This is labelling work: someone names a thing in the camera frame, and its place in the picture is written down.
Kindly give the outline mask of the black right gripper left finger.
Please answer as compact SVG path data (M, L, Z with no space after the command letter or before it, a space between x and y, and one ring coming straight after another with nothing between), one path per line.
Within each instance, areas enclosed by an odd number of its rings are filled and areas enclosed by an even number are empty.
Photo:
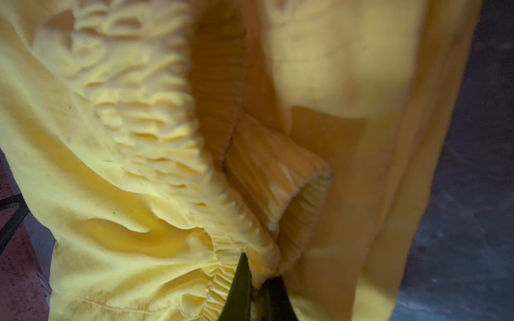
M219 321L249 321L252 303L252 276L246 254L242 254Z

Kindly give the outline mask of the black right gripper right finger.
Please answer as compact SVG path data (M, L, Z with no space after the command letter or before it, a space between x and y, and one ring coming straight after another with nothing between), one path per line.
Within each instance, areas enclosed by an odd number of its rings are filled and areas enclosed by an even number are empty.
M262 286L265 321L298 321L281 276L267 280Z

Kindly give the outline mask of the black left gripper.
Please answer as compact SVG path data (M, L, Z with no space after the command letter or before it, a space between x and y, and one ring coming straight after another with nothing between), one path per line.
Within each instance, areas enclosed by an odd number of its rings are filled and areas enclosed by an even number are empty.
M7 197L1 200L1 211L7 209L15 209L12 216L7 220L7 222L1 228L1 249L0 254L2 254L11 241L12 237L24 222L25 218L28 216L29 207L27 206L23 195L17 194Z

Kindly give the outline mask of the yellow shorts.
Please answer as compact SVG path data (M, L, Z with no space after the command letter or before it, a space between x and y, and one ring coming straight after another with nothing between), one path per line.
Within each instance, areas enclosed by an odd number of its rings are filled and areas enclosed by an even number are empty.
M2 1L50 320L389 320L481 1Z

